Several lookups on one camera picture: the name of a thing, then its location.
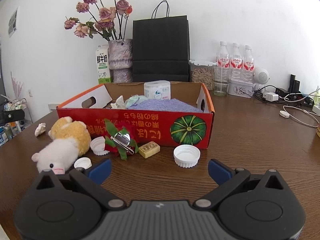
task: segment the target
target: plush toy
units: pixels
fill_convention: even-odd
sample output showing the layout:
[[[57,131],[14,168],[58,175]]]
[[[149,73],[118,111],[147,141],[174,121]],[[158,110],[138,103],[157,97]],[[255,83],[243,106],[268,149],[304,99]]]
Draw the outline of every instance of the plush toy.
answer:
[[[64,174],[89,150],[91,137],[87,126],[83,122],[72,122],[71,117],[57,120],[48,134],[53,142],[31,157],[39,172],[51,169],[55,174]]]

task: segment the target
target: yellow eraser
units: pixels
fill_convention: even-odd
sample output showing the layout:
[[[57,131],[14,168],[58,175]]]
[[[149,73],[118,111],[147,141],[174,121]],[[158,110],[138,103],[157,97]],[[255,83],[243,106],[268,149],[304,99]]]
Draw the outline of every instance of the yellow eraser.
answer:
[[[145,145],[139,147],[139,153],[146,159],[160,152],[160,146],[155,142],[148,142]]]

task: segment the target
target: yellow plush body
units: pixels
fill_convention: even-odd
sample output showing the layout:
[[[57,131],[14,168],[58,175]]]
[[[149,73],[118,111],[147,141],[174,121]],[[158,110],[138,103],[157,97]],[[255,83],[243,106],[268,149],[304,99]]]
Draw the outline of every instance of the yellow plush body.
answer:
[[[84,155],[90,148],[91,137],[83,122],[72,122],[71,117],[62,117],[52,126],[49,136],[54,139],[73,138],[79,150],[79,156]]]

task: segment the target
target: wall outlet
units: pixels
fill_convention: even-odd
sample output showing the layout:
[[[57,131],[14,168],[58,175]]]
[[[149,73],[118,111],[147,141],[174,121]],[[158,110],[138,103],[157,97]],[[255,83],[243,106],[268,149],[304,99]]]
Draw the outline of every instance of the wall outlet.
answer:
[[[60,104],[48,104],[50,112],[56,110],[58,105]]]

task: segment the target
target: red cardboard box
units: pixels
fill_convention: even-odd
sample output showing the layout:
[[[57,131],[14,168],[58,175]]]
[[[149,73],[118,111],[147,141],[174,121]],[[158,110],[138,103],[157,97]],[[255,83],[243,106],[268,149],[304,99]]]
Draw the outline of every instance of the red cardboard box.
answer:
[[[193,144],[207,149],[212,133],[214,108],[202,83],[171,82],[171,98],[197,107],[203,113],[110,109],[119,96],[127,100],[144,95],[143,83],[105,83],[95,86],[58,106],[59,118],[70,116],[87,125],[92,137],[105,131],[104,119],[136,126],[139,143],[154,141],[161,146]]]

